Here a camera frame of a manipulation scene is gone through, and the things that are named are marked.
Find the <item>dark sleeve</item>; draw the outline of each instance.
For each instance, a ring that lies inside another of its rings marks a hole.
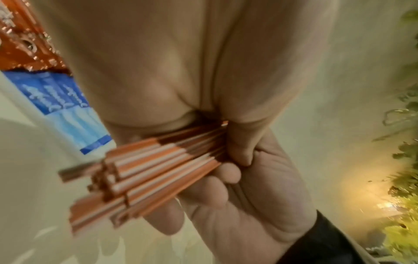
[[[320,212],[315,225],[277,264],[364,264],[347,238]]]

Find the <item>blue label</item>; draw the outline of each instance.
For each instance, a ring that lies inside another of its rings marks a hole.
[[[52,74],[52,77],[60,85],[61,89],[80,107],[89,107],[84,94],[74,82],[74,78],[66,74]]]
[[[47,122],[82,154],[112,140],[74,79],[65,74],[3,72]]]

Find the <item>bundle of sticks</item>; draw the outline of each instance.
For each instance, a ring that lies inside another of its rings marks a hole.
[[[63,182],[90,177],[89,195],[70,208],[73,234],[101,220],[115,228],[149,214],[227,159],[226,122],[151,137],[110,150],[98,162],[59,172]]]

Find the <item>beige wall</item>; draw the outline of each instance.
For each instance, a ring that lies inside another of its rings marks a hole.
[[[411,79],[395,81],[397,70],[418,60],[418,24],[398,20],[412,7],[418,1],[344,0],[318,76],[273,125],[318,208],[359,240],[393,214],[377,207],[389,198],[382,180],[402,168],[391,153],[412,137],[371,142],[390,131],[383,113],[402,106],[393,91]],[[143,221],[72,239],[67,206],[83,184],[62,186],[55,171],[68,157],[2,96],[0,154],[1,263],[211,263],[189,223],[172,239]]]

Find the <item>plastic package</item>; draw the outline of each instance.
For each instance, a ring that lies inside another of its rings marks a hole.
[[[66,74],[3,72],[0,91],[77,161],[96,160],[115,143],[95,111]]]

